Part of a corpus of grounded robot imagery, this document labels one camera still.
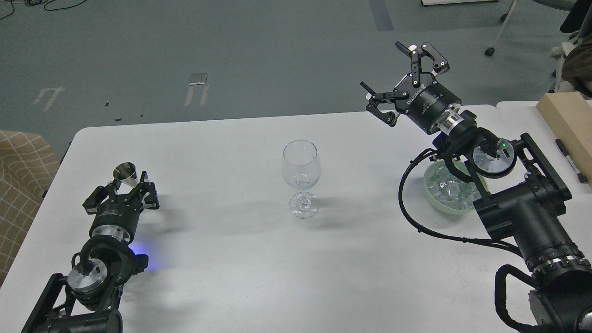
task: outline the beige chair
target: beige chair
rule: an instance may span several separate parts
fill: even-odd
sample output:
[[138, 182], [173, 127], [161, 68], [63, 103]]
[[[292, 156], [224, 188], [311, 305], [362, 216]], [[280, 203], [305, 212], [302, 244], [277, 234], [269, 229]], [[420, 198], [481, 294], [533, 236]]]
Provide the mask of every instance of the beige chair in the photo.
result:
[[[541, 4], [541, 5], [547, 6], [547, 7], [560, 9], [562, 11], [569, 11], [574, 6], [574, 4], [576, 2], [576, 0], [532, 0], [532, 1], [534, 1], [538, 4]], [[514, 13], [514, 9], [516, 8], [517, 3], [518, 3], [518, 0], [512, 0], [512, 3], [510, 5], [510, 9], [508, 9], [507, 13], [505, 13], [504, 15], [502, 15], [500, 17], [500, 21], [503, 22], [503, 24], [501, 25], [500, 32], [497, 34], [497, 37], [494, 40], [493, 44], [489, 48], [487, 48], [487, 50], [485, 50], [486, 56], [490, 57], [496, 51], [496, 44], [500, 40], [501, 33], [504, 31], [506, 24], [508, 24], [508, 21], [510, 21], [510, 17]]]
[[0, 286], [58, 167], [40, 135], [0, 130]]

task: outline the black cable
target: black cable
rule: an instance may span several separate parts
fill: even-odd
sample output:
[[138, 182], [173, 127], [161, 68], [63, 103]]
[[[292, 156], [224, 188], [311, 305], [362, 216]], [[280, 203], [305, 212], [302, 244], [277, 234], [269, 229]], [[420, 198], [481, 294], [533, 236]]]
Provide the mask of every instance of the black cable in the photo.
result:
[[551, 327], [547, 325], [532, 326], [528, 324], [522, 324], [512, 319], [510, 313], [508, 312], [508, 309], [506, 308], [506, 278], [508, 275], [517, 278], [518, 280], [528, 284], [530, 287], [533, 287], [535, 289], [538, 289], [539, 287], [539, 282], [537, 280], [526, 275], [518, 268], [512, 265], [503, 265], [502, 267], [500, 267], [500, 269], [498, 269], [496, 272], [495, 304], [496, 313], [500, 317], [501, 321], [503, 321], [504, 324], [521, 333], [552, 332]]
[[498, 248], [498, 249], [503, 249], [506, 250], [508, 252], [511, 252], [513, 254], [518, 255], [520, 258], [522, 258], [522, 255], [520, 253], [520, 249], [518, 249], [518, 246], [512, 245], [508, 242], [504, 242], [504, 241], [495, 241], [493, 239], [481, 239], [481, 238], [464, 238], [464, 237], [456, 237], [456, 236], [449, 236], [449, 235], [444, 235], [443, 233], [439, 233], [439, 232], [435, 232], [431, 229], [426, 228], [425, 226], [421, 225], [419, 222], [415, 221], [411, 215], [409, 215], [409, 213], [407, 212], [407, 210], [405, 209], [405, 204], [403, 203], [403, 187], [405, 185], [405, 181], [407, 180], [407, 177], [409, 176], [409, 174], [411, 173], [411, 171], [424, 159], [432, 156], [436, 154], [436, 150], [428, 148], [426, 150], [424, 150], [423, 152], [421, 152], [413, 161], [410, 161], [409, 166], [407, 167], [407, 169], [405, 170], [405, 172], [403, 173], [403, 176], [401, 177], [401, 182], [399, 183], [399, 191], [398, 191], [398, 196], [399, 196], [399, 206], [401, 207], [401, 212], [403, 213], [403, 216], [405, 216], [405, 218], [407, 219], [407, 221], [414, 226], [418, 232], [423, 232], [427, 235], [436, 237], [436, 238], [440, 238], [440, 239], [449, 239], [451, 241], [457, 241], [457, 242], [463, 242], [463, 243], [470, 243], [470, 244], [477, 244], [477, 245], [482, 245], [482, 246], [488, 246], [488, 247], [492, 247], [492, 248]]
[[51, 4], [54, 1], [55, 0], [49, 0], [49, 1], [47, 1], [47, 3], [45, 5], [43, 5], [43, 9], [45, 9], [46, 11], [50, 11], [50, 12], [53, 12], [53, 11], [61, 11], [62, 9], [68, 9], [68, 8], [74, 8], [76, 6], [80, 6], [80, 5], [82, 5], [82, 4], [84, 4], [86, 2], [86, 0], [82, 0], [82, 2], [80, 2], [80, 3], [78, 3], [78, 4], [74, 5], [74, 6], [62, 7], [62, 8], [54, 8], [54, 9], [47, 9], [47, 5], [48, 4]]
[[76, 257], [80, 256], [80, 252], [74, 253], [74, 255], [72, 256], [72, 261], [70, 262], [72, 264], [72, 268], [74, 268], [74, 266], [76, 266], [75, 262], [76, 262]]
[[9, 1], [10, 2], [10, 6], [12, 6], [12, 11], [10, 12], [10, 14], [8, 15], [4, 15], [3, 17], [0, 17], [0, 20], [6, 17], [9, 17], [10, 15], [14, 14], [14, 4], [12, 3], [12, 0]]

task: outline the chair leg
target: chair leg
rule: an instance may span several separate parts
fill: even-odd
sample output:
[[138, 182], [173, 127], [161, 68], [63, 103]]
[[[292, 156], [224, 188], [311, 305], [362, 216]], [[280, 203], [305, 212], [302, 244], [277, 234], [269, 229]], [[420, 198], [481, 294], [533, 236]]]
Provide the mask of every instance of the chair leg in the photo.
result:
[[506, 28], [506, 24], [508, 24], [508, 21], [510, 21], [510, 17], [514, 13], [514, 9], [516, 8], [517, 3], [518, 3], [518, 0], [512, 0], [512, 4], [510, 5], [510, 9], [508, 9], [508, 13], [505, 14], [506, 17], [504, 17], [504, 20], [503, 20], [504, 23], [501, 25], [500, 32], [497, 34], [497, 37], [496, 37], [495, 41], [493, 42], [493, 45], [491, 45], [485, 51], [486, 56], [491, 56], [495, 52], [496, 44], [500, 40], [500, 36], [501, 36], [502, 31], [504, 31], [504, 29]]

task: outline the table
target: table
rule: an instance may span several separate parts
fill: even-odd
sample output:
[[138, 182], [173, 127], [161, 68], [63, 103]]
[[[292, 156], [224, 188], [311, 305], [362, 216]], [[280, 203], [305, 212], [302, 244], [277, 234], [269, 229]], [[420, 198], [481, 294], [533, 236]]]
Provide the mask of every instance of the table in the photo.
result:
[[[493, 106], [468, 108], [499, 136], [523, 131]], [[310, 190], [321, 208], [308, 220], [290, 215], [296, 191], [281, 175], [283, 147], [299, 138], [317, 145], [323, 170]], [[521, 258], [417, 233], [399, 211], [400, 176], [432, 139], [406, 117], [392, 129], [369, 113], [83, 129], [0, 289], [0, 331], [20, 332], [49, 276], [69, 272], [93, 218], [82, 202], [131, 161], [155, 182], [161, 207], [141, 214], [130, 245], [150, 264], [124, 287], [125, 333], [513, 332], [494, 311], [494, 273], [503, 264], [525, 270]], [[475, 212], [443, 216], [422, 197], [427, 165], [407, 183], [412, 216], [486, 237]], [[490, 188], [522, 175], [506, 178]], [[584, 221], [565, 225], [590, 254]], [[528, 290], [509, 281], [509, 311], [534, 324]]]

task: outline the clear wine glass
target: clear wine glass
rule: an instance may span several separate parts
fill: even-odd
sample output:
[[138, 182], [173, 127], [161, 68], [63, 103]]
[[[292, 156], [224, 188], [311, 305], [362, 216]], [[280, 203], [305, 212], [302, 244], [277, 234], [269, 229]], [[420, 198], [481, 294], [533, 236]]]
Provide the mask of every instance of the clear wine glass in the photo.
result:
[[321, 161], [317, 147], [306, 140], [294, 140], [284, 148], [282, 161], [284, 180], [302, 192], [294, 194], [290, 199], [290, 211], [300, 219], [314, 216], [319, 208], [318, 199], [308, 190], [321, 177]]

